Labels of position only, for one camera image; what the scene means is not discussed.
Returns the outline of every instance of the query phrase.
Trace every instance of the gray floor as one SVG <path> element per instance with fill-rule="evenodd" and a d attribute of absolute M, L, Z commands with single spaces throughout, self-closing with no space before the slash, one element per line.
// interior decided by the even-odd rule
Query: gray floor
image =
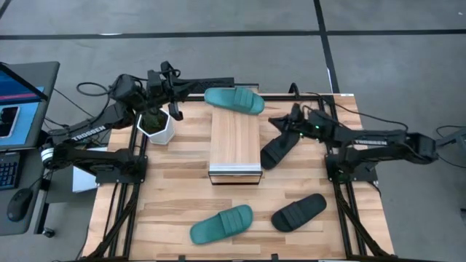
<path fill-rule="evenodd" d="M 328 30 L 466 28 L 463 0 L 321 2 Z M 0 34 L 9 35 L 240 30 L 317 30 L 315 9 L 305 0 L 12 0 L 0 21 Z M 437 126 L 466 124 L 465 35 L 331 36 L 329 42 L 340 90 L 355 93 L 360 111 L 405 122 L 410 131 L 433 137 Z M 56 88 L 94 114 L 104 100 L 78 94 L 78 82 L 107 85 L 121 73 L 144 76 L 164 60 L 186 78 L 234 76 L 258 82 L 263 92 L 284 92 L 291 82 L 302 91 L 331 90 L 319 36 L 0 41 L 0 60 L 59 61 Z M 47 115 L 69 124 L 86 117 L 58 94 Z M 367 118 L 363 125 L 397 128 Z M 454 146 L 441 155 L 466 165 Z M 463 261 L 466 226 L 459 209 L 466 208 L 466 170 L 441 161 L 428 166 L 382 163 L 377 170 L 395 252 L 405 258 Z M 74 259 L 92 205 L 53 205 L 46 226 L 58 235 L 47 239 L 30 230 L 0 237 L 2 258 Z"/>

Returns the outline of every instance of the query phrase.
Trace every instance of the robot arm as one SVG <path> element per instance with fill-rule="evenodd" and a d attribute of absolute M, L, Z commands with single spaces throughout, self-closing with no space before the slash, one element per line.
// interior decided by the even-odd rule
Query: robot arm
<path fill-rule="evenodd" d="M 199 85 L 224 82 L 225 79 L 179 79 L 180 71 L 168 62 L 163 62 L 161 71 L 148 71 L 146 88 L 141 79 L 122 74 L 108 91 L 109 98 L 116 102 L 99 116 L 84 120 L 60 130 L 51 130 L 46 143 L 41 147 L 44 166 L 57 170 L 71 164 L 96 175 L 97 183 L 140 183 L 145 175 L 146 157 L 133 156 L 128 148 L 115 152 L 83 151 L 75 149 L 77 142 L 110 129 L 122 129 L 135 122 L 136 115 L 158 111 L 168 103 L 170 115 L 182 120 L 178 102 L 184 102 L 189 93 Z"/>
<path fill-rule="evenodd" d="M 374 165 L 382 161 L 405 159 L 415 164 L 429 164 L 438 158 L 435 141 L 425 135 L 404 130 L 351 130 L 324 111 L 309 110 L 305 118 L 297 103 L 290 114 L 271 118 L 269 122 L 282 132 L 299 132 L 304 137 L 338 148 L 339 152 L 333 158 L 343 172 L 354 172 L 365 162 Z M 377 147 L 357 150 L 348 147 L 352 145 Z"/>

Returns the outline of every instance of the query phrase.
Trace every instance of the white hexagonal pot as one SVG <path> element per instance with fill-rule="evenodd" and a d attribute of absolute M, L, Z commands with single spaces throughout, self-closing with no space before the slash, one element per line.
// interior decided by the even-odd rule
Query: white hexagonal pot
<path fill-rule="evenodd" d="M 138 126 L 137 128 L 144 134 L 147 135 L 151 143 L 156 145 L 163 145 L 166 146 L 170 140 L 172 140 L 173 136 L 175 136 L 175 130 L 173 129 L 173 120 L 172 117 L 163 109 L 160 109 L 165 115 L 167 115 L 168 120 L 167 124 L 165 124 L 165 128 L 162 131 L 156 132 L 154 134 L 148 134 L 142 127 L 142 116 L 139 116 L 138 119 Z"/>

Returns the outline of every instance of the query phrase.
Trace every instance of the wooden block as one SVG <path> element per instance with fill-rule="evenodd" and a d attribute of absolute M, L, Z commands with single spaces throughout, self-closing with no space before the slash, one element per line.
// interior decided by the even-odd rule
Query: wooden block
<path fill-rule="evenodd" d="M 259 117 L 214 107 L 209 166 L 211 180 L 217 181 L 213 183 L 258 183 L 261 175 Z"/>

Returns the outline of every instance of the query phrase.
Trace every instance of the keyboard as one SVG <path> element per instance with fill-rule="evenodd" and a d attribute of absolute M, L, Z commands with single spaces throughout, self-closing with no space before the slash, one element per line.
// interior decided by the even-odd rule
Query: keyboard
<path fill-rule="evenodd" d="M 0 190 L 17 188 L 20 182 L 20 153 L 0 154 Z"/>

